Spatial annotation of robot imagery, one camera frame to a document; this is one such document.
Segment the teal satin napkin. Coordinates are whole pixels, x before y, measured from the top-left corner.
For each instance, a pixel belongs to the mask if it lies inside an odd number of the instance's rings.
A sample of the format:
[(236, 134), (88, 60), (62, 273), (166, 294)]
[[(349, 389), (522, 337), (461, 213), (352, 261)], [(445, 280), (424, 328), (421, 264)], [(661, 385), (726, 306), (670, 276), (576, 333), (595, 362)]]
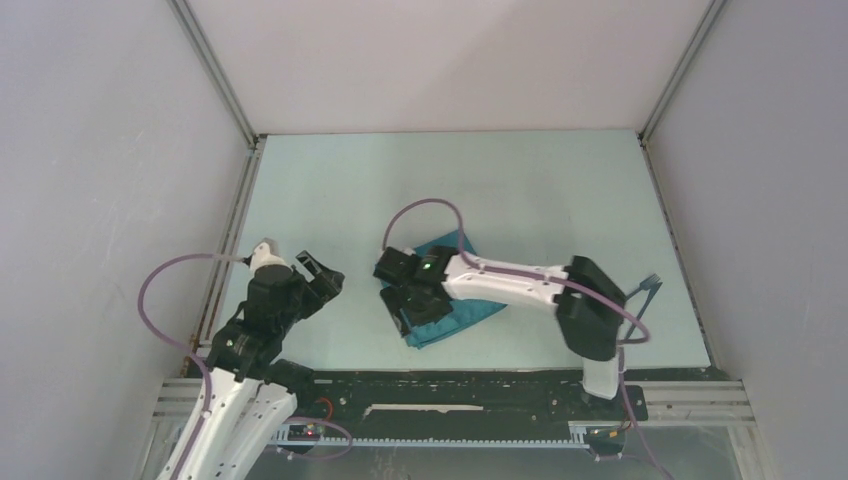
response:
[[(473, 254), (475, 252), (473, 246), (470, 245), (467, 236), (457, 230), (413, 249), (403, 249), (401, 251), (404, 251), (405, 253), (415, 252), (419, 256), (424, 256), (431, 247), (437, 245), (455, 247), (458, 251), (459, 248), (463, 246), (466, 253)], [(461, 261), (462, 258), (458, 254), (453, 257), (451, 261), (452, 260)], [(472, 297), (459, 298), (448, 292), (448, 289), (445, 286), (448, 279), (449, 275), (443, 283), (443, 286), (447, 293), (452, 297), (451, 305), (453, 307), (453, 312), (437, 323), (415, 327), (406, 338), (403, 338), (408, 346), (423, 349), (431, 344), (440, 342), (450, 336), (458, 334), (506, 308), (504, 303), (491, 300)]]

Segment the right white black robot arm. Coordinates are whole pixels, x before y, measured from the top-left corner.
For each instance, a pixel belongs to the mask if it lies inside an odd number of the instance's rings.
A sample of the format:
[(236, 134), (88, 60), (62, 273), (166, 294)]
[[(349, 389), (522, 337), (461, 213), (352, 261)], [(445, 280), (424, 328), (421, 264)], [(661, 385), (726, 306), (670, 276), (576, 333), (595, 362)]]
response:
[(597, 265), (575, 256), (565, 266), (493, 261), (450, 246), (425, 254), (385, 249), (373, 275), (401, 336), (424, 346), (484, 318), (479, 305), (536, 308), (556, 321), (566, 347), (582, 362), (581, 402), (606, 418), (622, 403), (619, 330), (626, 298)]

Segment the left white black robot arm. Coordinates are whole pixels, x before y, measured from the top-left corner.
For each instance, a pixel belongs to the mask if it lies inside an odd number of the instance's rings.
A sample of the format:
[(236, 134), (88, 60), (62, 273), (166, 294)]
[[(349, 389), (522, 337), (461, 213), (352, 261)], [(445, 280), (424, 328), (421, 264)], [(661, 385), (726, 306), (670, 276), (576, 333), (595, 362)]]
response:
[(292, 327), (320, 311), (342, 291), (345, 276), (300, 252), (292, 266), (270, 240), (239, 262), (251, 273), (245, 299), (200, 357), (157, 328), (151, 331), (184, 351), (198, 367), (201, 390), (161, 479), (244, 479), (272, 434), (316, 403), (309, 368), (280, 359)]

